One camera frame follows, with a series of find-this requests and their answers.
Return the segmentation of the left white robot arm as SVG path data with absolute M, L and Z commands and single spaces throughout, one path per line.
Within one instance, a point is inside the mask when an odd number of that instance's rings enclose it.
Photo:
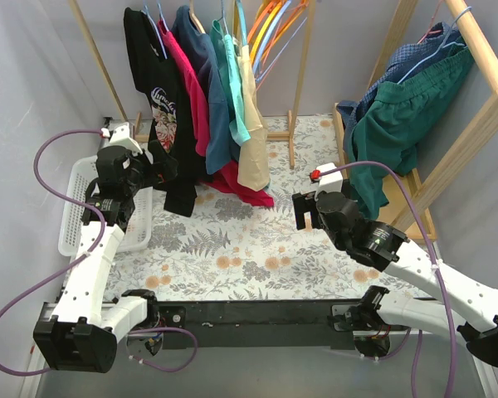
M 106 373 L 120 340 L 134 328 L 159 325 L 155 294 L 128 290 L 107 312 L 103 297 L 115 254 L 134 212 L 136 194 L 161 182 L 163 169 L 150 162 L 132 138 L 111 143 L 96 155 L 96 178 L 85 191 L 80 246 L 65 290 L 49 320 L 33 337 L 53 370 Z

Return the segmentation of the light blue wire hanger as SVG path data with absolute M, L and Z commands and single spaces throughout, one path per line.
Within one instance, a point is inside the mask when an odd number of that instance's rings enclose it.
M 166 49 L 165 49 L 165 46 L 164 46 L 164 43 L 162 41 L 162 37 L 160 36 L 160 33 L 159 33 L 159 29 L 158 29 L 158 26 L 155 22 L 155 20 L 152 18 L 151 16 L 151 13 L 149 12 L 149 6 L 148 6 L 148 3 L 146 0 L 143 0 L 143 9 L 142 9 L 142 13 L 144 13 L 146 15 L 146 17 L 148 18 L 149 20 L 149 23 L 150 25 L 152 26 L 152 28 L 154 29 L 154 33 L 158 39 L 158 42 L 159 42 L 159 45 L 160 45 L 160 49 L 162 51 L 162 54 L 163 54 L 163 57 L 164 59 L 168 59 L 168 54 L 166 52 Z

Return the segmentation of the magenta t shirt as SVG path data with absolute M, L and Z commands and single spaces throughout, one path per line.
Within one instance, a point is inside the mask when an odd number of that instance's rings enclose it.
M 197 140 L 196 152 L 199 156 L 204 158 L 206 168 L 206 150 L 210 140 L 208 102 L 198 83 L 198 78 L 194 69 L 175 39 L 171 29 L 166 30 L 164 27 L 160 27 L 160 35 L 163 38 L 165 45 L 171 51 L 172 57 L 175 59 L 176 65 L 183 75 L 183 83 L 190 99 L 194 136 Z M 262 190 L 253 191 L 237 182 L 237 157 L 239 153 L 240 146 L 233 140 L 232 160 L 219 172 L 214 174 L 209 174 L 206 168 L 203 182 L 220 192 L 235 194 L 242 201 L 252 206 L 272 207 L 274 205 L 274 200 L 270 195 Z

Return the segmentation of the black printed t shirt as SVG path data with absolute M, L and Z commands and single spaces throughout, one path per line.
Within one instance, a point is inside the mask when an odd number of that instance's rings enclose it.
M 124 35 L 135 89 L 144 94 L 152 113 L 149 142 L 158 140 L 178 161 L 178 176 L 166 192 L 164 210 L 190 217 L 197 197 L 196 184 L 205 176 L 205 160 L 196 152 L 190 99 L 183 77 L 164 43 L 164 59 L 148 18 L 129 7 L 124 10 Z

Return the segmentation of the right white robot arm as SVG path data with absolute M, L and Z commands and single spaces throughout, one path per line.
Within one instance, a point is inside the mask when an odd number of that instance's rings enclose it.
M 431 296 L 422 301 L 374 286 L 359 303 L 335 317 L 343 329 L 398 325 L 454 337 L 481 361 L 498 368 L 498 289 L 476 282 L 451 266 L 431 262 L 429 254 L 405 233 L 366 220 L 357 204 L 340 192 L 296 193 L 296 227 L 323 230 L 337 250 L 381 273 L 401 279 Z

